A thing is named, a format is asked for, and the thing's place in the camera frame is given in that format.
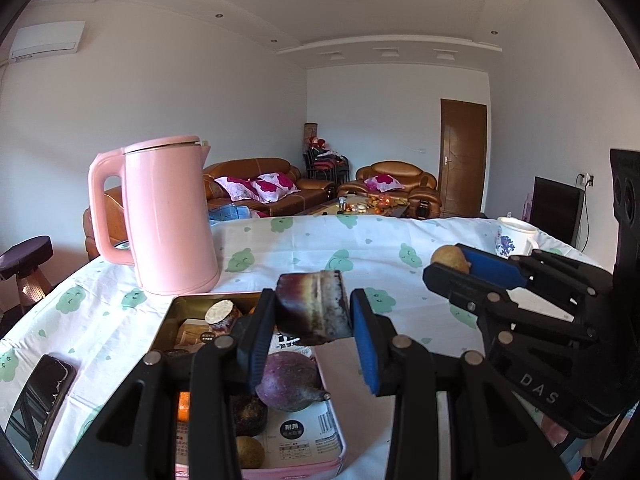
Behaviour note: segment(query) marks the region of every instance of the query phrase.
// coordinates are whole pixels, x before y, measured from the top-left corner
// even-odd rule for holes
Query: white mug
[[[529,256],[538,249],[538,228],[507,216],[498,218],[498,234],[495,237],[495,253],[503,258],[514,254]]]

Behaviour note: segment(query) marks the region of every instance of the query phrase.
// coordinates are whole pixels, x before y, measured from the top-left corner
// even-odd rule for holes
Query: brown leather sofa
[[[400,184],[404,186],[404,189],[387,191],[386,193],[369,191],[364,181],[377,174],[389,174],[395,177]],[[384,194],[406,198],[409,201],[409,209],[407,211],[409,218],[416,218],[416,209],[420,205],[420,202],[427,202],[429,204],[428,218],[438,218],[440,216],[442,201],[440,200],[440,193],[436,190],[436,186],[436,178],[431,173],[427,173],[408,162],[384,160],[383,162],[376,162],[371,166],[360,168],[356,172],[356,180],[340,184],[338,196],[345,196],[347,194],[376,196]]]
[[[300,191],[271,204],[262,204],[254,200],[240,200],[234,203],[236,205],[245,205],[269,216],[289,216],[326,202],[335,194],[335,184],[333,182],[300,178],[300,170],[282,158],[244,158],[220,162],[204,169],[204,189],[209,208],[219,207],[231,202],[226,191],[214,181],[216,178],[234,176],[236,178],[249,179],[275,171],[285,173]],[[123,242],[127,239],[127,229],[124,221],[120,186],[104,192],[104,205],[111,243],[115,245]],[[99,253],[95,246],[94,227],[89,209],[86,209],[82,215],[82,227],[86,236],[84,247],[89,255],[89,260],[93,260],[99,256]]]

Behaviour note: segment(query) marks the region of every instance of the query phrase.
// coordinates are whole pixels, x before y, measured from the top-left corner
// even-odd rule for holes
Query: floral pillow
[[[258,178],[257,180],[252,180],[251,185],[254,187],[254,191],[258,196],[258,200],[263,204],[277,202],[281,198],[284,198],[287,196],[286,189],[276,186],[272,182],[267,182],[266,180],[262,180],[261,178]]]
[[[372,176],[364,181],[364,185],[367,186],[369,191],[379,191],[382,193],[394,189],[404,189],[404,186],[389,174]]]
[[[259,200],[254,187],[248,180],[234,176],[221,176],[216,179],[216,182],[229,193],[231,202],[236,202],[237,200]]]
[[[287,195],[300,191],[293,181],[281,171],[278,171],[277,173],[265,173],[264,175],[259,176],[258,179],[275,184],[280,189],[286,191]]]

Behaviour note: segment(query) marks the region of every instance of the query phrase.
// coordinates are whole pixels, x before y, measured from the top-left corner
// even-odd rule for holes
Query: door
[[[440,177],[443,216],[477,217],[486,162],[486,106],[440,100]]]

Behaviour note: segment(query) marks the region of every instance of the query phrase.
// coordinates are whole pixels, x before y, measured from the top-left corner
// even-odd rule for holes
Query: smartphone
[[[40,467],[49,431],[75,376],[72,365],[43,355],[15,403],[5,434],[34,469]]]

